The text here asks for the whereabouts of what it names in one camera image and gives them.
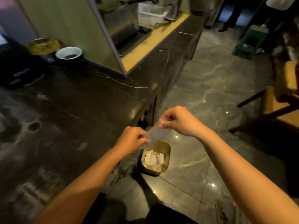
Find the person's right hand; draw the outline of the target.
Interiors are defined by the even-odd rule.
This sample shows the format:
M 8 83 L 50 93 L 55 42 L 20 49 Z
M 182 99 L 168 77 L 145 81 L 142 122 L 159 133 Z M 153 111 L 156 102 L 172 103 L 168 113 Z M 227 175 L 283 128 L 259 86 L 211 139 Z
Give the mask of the person's right hand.
M 176 113 L 177 127 L 173 129 L 184 136 L 198 138 L 208 129 L 200 122 L 187 108 L 182 106 L 171 107 L 167 110 L 174 110 Z

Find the olive green waste bin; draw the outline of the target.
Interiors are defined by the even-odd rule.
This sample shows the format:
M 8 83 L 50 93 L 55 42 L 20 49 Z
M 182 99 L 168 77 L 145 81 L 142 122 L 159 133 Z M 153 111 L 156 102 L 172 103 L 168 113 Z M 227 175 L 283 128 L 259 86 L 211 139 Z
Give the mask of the olive green waste bin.
M 171 145 L 168 142 L 159 140 L 142 150 L 140 163 L 144 174 L 157 177 L 168 170 L 171 157 Z

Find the clear plastic wrapper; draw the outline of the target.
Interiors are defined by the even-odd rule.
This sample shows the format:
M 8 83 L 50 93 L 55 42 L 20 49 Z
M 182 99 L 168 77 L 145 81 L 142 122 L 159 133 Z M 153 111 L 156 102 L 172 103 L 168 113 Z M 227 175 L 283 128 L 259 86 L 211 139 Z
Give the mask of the clear plastic wrapper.
M 141 146 L 141 149 L 146 149 L 147 147 L 151 147 L 154 145 L 158 140 L 164 139 L 167 134 L 170 132 L 171 129 L 164 129 L 160 128 L 160 125 L 167 120 L 159 120 L 158 122 L 153 125 L 148 131 L 147 134 L 145 135 L 144 138 L 147 138 L 149 140 L 148 143 L 145 143 Z

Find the crumpled white paper waste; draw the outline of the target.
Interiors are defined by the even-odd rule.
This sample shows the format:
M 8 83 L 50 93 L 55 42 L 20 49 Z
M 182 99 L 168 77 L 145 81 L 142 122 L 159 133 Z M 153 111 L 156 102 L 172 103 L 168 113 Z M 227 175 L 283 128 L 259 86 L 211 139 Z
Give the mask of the crumpled white paper waste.
M 165 155 L 149 150 L 145 152 L 144 162 L 146 166 L 161 166 L 165 162 Z

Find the person's left forearm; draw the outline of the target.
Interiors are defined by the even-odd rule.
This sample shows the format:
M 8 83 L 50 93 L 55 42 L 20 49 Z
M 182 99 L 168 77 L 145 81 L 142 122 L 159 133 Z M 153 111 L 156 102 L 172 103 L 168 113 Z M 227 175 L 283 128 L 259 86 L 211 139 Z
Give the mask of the person's left forearm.
M 61 191 L 32 224 L 81 224 L 116 165 L 137 147 L 115 145 Z

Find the green plastic stool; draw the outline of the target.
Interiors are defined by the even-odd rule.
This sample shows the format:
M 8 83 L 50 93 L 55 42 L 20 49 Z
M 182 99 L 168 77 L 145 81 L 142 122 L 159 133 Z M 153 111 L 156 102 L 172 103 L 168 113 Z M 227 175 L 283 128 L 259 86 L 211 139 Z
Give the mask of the green plastic stool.
M 240 52 L 245 52 L 246 59 L 251 60 L 267 34 L 268 28 L 266 26 L 251 25 L 245 35 L 238 41 L 232 55 L 236 56 Z

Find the person's right forearm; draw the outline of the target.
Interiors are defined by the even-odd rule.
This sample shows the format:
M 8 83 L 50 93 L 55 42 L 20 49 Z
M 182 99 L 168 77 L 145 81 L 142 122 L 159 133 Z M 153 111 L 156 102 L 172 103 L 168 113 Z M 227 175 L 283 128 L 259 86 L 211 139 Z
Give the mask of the person's right forearm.
M 219 172 L 237 205 L 252 224 L 299 224 L 299 206 L 262 172 L 205 128 L 194 137 Z

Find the plastic-wrapped yellow dish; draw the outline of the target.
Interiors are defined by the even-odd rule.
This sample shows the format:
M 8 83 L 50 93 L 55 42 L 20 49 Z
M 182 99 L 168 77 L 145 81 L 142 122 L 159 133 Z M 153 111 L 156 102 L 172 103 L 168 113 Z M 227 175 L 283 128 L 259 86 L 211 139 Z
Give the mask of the plastic-wrapped yellow dish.
M 39 38 L 25 45 L 33 56 L 51 54 L 62 48 L 61 43 L 53 38 Z

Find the person's left hand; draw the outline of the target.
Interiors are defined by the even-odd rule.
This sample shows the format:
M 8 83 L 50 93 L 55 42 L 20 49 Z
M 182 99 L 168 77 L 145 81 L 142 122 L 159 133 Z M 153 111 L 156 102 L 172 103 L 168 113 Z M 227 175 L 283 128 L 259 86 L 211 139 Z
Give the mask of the person's left hand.
M 113 147 L 124 157 L 137 150 L 133 148 L 133 130 L 143 129 L 140 127 L 126 127 Z

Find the white plastic basket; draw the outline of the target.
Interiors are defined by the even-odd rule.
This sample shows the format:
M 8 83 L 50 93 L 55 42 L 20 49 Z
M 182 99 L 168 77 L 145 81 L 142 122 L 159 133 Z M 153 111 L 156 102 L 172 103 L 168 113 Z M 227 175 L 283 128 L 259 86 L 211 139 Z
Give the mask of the white plastic basket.
M 157 6 L 149 3 L 138 3 L 138 24 L 155 26 L 165 21 L 171 6 Z

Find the person's black trousers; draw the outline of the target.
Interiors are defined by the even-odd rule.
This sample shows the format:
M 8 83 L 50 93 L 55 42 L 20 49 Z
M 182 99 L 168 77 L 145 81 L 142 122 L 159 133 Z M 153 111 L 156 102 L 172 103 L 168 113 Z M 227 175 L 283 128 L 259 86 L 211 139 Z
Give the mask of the person's black trousers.
M 135 167 L 109 193 L 97 196 L 82 224 L 198 224 L 187 216 L 198 206 L 166 180 L 143 175 Z

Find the wooden chair with yellow cushion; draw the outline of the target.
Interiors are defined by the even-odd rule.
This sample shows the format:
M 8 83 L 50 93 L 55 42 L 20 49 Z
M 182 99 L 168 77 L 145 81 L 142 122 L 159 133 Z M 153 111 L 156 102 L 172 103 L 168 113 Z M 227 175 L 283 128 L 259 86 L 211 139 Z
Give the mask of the wooden chair with yellow cushion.
M 287 61 L 274 85 L 249 97 L 238 108 L 262 98 L 261 111 L 257 118 L 229 129 L 229 132 L 249 130 L 266 122 L 275 122 L 299 133 L 299 60 Z

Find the white bowl with dark liquid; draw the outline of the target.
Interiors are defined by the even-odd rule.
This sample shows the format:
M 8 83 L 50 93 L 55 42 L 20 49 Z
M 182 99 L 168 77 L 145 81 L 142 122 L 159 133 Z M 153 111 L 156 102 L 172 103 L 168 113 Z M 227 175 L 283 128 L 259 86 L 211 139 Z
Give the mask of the white bowl with dark liquid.
M 83 57 L 83 51 L 78 47 L 64 47 L 59 49 L 55 56 L 63 61 L 78 61 Z

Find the black countertop appliance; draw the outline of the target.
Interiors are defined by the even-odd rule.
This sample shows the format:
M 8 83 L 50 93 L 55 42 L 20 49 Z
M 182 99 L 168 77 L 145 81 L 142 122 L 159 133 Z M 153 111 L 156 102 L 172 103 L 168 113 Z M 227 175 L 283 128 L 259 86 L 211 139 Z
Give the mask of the black countertop appliance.
M 16 40 L 0 33 L 0 86 L 10 90 L 33 82 L 47 68 L 40 56 L 33 56 Z

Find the stainless steel machine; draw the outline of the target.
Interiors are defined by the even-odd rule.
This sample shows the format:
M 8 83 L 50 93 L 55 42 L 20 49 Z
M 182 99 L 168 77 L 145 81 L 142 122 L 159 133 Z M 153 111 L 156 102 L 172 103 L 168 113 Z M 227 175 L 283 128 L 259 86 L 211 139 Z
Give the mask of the stainless steel machine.
M 152 29 L 140 27 L 138 23 L 138 4 L 145 1 L 156 3 L 157 0 L 119 1 L 114 7 L 99 10 L 114 45 L 138 32 L 145 33 L 146 36 L 152 33 Z

